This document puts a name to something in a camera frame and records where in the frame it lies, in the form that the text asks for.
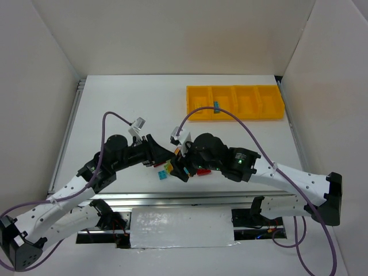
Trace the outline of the red rectangular lego brick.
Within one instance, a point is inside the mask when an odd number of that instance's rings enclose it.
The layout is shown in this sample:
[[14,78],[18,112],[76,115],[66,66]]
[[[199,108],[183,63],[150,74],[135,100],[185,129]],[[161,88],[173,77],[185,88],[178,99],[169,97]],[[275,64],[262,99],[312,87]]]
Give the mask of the red rectangular lego brick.
[[210,170],[206,170],[206,169],[198,169],[197,170],[197,175],[198,176],[205,176],[205,175],[209,175],[211,174]]

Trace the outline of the yellow long lego brick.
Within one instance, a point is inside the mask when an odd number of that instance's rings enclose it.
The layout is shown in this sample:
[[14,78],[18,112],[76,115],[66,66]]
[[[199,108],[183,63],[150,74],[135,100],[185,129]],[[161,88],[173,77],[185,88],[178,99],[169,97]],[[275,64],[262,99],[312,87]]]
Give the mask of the yellow long lego brick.
[[205,102],[202,99],[198,98],[193,100],[193,110],[202,108],[204,106]]

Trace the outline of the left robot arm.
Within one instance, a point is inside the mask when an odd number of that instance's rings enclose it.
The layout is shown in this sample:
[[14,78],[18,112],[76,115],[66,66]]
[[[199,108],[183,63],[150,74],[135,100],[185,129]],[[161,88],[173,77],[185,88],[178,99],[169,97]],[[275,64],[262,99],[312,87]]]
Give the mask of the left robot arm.
[[[118,171],[139,163],[146,167],[163,163],[174,153],[151,135],[129,145],[122,135],[104,141],[101,151],[76,176],[44,201],[32,202],[31,210],[12,218],[1,215],[1,248],[11,271],[29,271],[49,246],[89,227],[109,226],[114,212],[104,200],[93,197],[116,180]],[[92,202],[78,208],[85,200]]]

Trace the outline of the teal long lego brick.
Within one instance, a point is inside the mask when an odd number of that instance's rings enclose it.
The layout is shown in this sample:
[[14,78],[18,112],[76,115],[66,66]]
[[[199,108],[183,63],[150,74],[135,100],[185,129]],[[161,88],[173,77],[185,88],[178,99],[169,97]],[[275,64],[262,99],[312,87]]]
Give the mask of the teal long lego brick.
[[214,101],[213,102],[213,107],[214,107],[214,109],[213,109],[214,110],[214,114],[218,114],[218,113],[221,112],[218,101]]

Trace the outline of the red arch lego brick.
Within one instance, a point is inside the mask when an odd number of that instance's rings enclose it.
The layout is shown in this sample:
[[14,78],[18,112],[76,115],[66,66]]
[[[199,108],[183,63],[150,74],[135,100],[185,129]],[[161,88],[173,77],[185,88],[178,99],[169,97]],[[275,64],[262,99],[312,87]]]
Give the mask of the red arch lego brick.
[[155,164],[155,165],[154,165],[154,167],[159,167],[159,166],[162,166],[162,165],[164,165],[164,164],[165,164],[165,162],[158,163],[158,164]]

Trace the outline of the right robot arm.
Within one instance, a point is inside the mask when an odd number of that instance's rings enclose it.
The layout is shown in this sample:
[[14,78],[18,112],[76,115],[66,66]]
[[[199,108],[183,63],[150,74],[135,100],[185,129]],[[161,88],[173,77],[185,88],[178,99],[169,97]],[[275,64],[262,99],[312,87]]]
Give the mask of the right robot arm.
[[254,216],[274,219],[282,216],[309,216],[328,226],[340,224],[342,205],[342,176],[312,174],[267,159],[245,148],[227,147],[210,133],[190,136],[171,136],[171,143],[180,152],[171,160],[170,174],[187,182],[199,169],[219,171],[234,182],[252,182],[271,186],[288,193],[281,199],[261,195],[253,199]]

